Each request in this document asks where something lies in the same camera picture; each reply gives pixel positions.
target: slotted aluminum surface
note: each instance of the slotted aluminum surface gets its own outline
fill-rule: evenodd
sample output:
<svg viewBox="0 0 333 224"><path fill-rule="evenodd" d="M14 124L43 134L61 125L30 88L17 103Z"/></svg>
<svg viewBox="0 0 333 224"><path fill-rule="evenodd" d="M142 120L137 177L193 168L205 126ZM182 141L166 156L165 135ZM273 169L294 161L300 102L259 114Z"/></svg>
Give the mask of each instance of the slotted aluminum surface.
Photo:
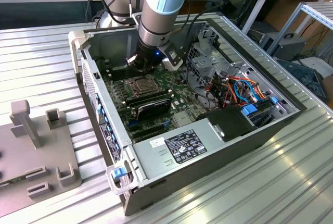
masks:
<svg viewBox="0 0 333 224"><path fill-rule="evenodd" d="M214 19L307 112L263 147L124 217L104 175L105 163L74 79L67 41L69 31L94 26L0 31L0 124L9 120L9 102L19 98L29 100L32 116L54 107L64 110L83 179L79 188L5 216L0 223L333 222L332 111L227 19L216 14L202 18ZM231 59L239 58L226 43L221 49Z"/></svg>
<svg viewBox="0 0 333 224"><path fill-rule="evenodd" d="M301 10L333 30L333 3L304 3Z"/></svg>

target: warning label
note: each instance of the warning label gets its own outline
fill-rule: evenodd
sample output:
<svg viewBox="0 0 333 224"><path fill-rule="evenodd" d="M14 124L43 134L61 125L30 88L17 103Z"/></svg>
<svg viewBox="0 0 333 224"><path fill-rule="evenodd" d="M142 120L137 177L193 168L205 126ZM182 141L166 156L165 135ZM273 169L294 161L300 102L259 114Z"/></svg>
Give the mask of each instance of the warning label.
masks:
<svg viewBox="0 0 333 224"><path fill-rule="evenodd" d="M193 129L165 140L178 164L207 152Z"/></svg>

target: blue latch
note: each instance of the blue latch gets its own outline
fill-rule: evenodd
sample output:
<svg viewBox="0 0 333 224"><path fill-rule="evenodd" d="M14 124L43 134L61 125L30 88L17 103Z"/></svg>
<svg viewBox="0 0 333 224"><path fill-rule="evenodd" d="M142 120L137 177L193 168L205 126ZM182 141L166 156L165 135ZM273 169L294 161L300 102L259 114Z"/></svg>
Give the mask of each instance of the blue latch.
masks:
<svg viewBox="0 0 333 224"><path fill-rule="evenodd" d="M272 103L277 104L279 100L275 96L272 96L271 101Z"/></svg>
<svg viewBox="0 0 333 224"><path fill-rule="evenodd" d="M116 168L115 170L112 171L112 176L115 180L125 176L126 174L127 171L125 167Z"/></svg>
<svg viewBox="0 0 333 224"><path fill-rule="evenodd" d="M101 110L102 110L102 105L101 105L101 104L98 104L98 105L97 105L97 113L100 114L100 113L101 113Z"/></svg>
<svg viewBox="0 0 333 224"><path fill-rule="evenodd" d="M253 104L249 104L244 106L242 111L246 116L248 116L249 114L258 111L258 109Z"/></svg>

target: blue cable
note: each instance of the blue cable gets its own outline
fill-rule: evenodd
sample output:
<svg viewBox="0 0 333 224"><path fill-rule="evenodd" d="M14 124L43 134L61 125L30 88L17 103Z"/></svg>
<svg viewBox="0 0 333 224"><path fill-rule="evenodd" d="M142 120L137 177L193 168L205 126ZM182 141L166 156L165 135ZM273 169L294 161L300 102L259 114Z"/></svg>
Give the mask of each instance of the blue cable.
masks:
<svg viewBox="0 0 333 224"><path fill-rule="evenodd" d="M169 127L170 121L171 121L171 118L169 118L169 120L167 120L163 123L165 129L167 129Z"/></svg>
<svg viewBox="0 0 333 224"><path fill-rule="evenodd" d="M235 93L236 93L236 95L237 95L240 99L244 100L245 102L247 102L247 104L249 104L249 101L248 101L245 97L242 97L242 96L239 95L238 90L237 90L237 83L238 83L238 82L243 82L243 83L245 83L245 84L250 88L250 90L252 91L254 97L255 97L258 101L261 101L261 98L258 96L258 94L257 94L257 93L254 91L254 89L252 88L251 83L249 83L248 81L245 81L245 80L238 80L238 81L235 82L235 85L234 85Z"/></svg>
<svg viewBox="0 0 333 224"><path fill-rule="evenodd" d="M249 104L249 101L248 101L245 97L242 97L242 96L239 95L239 93L238 93L238 89L237 89L237 82L235 82L235 84L234 84L234 90L235 90L236 95L237 95L240 99L242 99L243 101L245 101L247 104Z"/></svg>

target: white table leg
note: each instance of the white table leg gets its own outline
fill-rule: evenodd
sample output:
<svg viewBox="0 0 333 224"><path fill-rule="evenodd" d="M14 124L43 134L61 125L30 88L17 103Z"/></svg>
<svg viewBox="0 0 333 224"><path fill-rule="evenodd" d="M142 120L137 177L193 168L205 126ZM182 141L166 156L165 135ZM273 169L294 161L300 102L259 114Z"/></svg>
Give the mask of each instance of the white table leg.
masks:
<svg viewBox="0 0 333 224"><path fill-rule="evenodd" d="M253 22L255 21L257 15L259 14L259 12L260 12L262 6L264 5L265 1L266 0L258 0L256 2L256 4L255 4L255 6L254 6L254 8L253 8L253 10L252 10L252 12L251 12L248 20L246 21L246 23L245 23L245 25L244 25L244 27L242 29L242 32L244 34L247 34L248 31L251 29L251 26L252 26Z"/></svg>

